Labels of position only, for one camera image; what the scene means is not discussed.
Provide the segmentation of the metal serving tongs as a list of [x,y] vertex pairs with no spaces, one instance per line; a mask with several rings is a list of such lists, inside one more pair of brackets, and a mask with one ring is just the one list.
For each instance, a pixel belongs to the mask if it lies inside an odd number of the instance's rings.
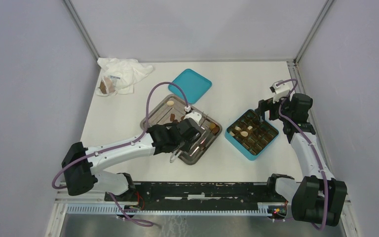
[[206,115],[204,114],[204,112],[200,112],[200,111],[197,111],[199,113],[202,114],[202,119],[201,119],[201,122],[199,124],[199,126],[201,127],[202,129],[202,133],[201,133],[201,136],[199,137],[199,139],[193,144],[193,146],[191,147],[190,151],[189,152],[183,152],[181,150],[177,150],[175,152],[172,153],[171,157],[170,157],[170,163],[173,163],[176,159],[180,159],[181,161],[183,161],[185,164],[187,165],[194,165],[196,164],[199,159],[201,158],[201,156],[203,155],[203,153],[205,152],[206,150],[206,147],[207,147],[207,127],[204,126],[204,123],[206,121]]

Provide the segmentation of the steel tray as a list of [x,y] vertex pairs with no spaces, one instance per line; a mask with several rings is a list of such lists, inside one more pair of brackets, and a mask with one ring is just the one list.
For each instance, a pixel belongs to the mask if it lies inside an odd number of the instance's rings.
[[[185,107],[186,103],[184,99],[178,97],[177,95],[170,94],[166,96],[154,109],[149,112],[149,126],[155,124],[165,124],[171,122],[180,122],[181,117],[185,115]],[[197,110],[194,106],[191,106],[191,110]],[[207,127],[207,147],[205,152],[210,148],[213,142],[218,138],[220,133],[222,132],[222,126],[213,120],[206,113],[206,121],[204,126]]]

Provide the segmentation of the teal chocolate box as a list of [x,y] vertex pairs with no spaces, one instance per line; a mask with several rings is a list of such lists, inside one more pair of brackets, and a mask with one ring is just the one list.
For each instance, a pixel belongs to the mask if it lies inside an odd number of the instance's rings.
[[[241,136],[241,131],[247,131],[247,137]],[[248,160],[256,160],[261,153],[278,137],[278,130],[268,121],[259,121],[254,110],[247,110],[226,130],[225,138],[246,157]]]

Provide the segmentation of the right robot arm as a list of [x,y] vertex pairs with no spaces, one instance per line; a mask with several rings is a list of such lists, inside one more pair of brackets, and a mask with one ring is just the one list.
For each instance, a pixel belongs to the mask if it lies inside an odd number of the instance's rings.
[[282,121],[283,133],[296,153],[303,174],[299,183],[289,175],[272,174],[265,188],[266,197],[271,201],[284,197],[291,205],[294,220],[321,229],[338,225],[347,186],[334,177],[319,151],[316,131],[307,121],[312,104],[311,97],[295,93],[277,102],[271,98],[260,100],[255,113],[260,121],[265,120],[266,112],[270,120]]

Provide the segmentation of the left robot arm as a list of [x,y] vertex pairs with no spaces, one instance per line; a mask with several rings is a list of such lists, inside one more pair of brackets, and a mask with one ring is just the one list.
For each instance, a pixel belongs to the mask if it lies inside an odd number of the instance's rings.
[[84,147],[82,142],[74,143],[61,163],[65,188],[70,196],[98,190],[130,201],[135,196],[130,174],[110,173],[107,168],[134,158],[187,152],[202,132],[203,129],[194,119],[186,118],[179,123],[155,124],[146,130],[142,138],[106,145],[99,151]]

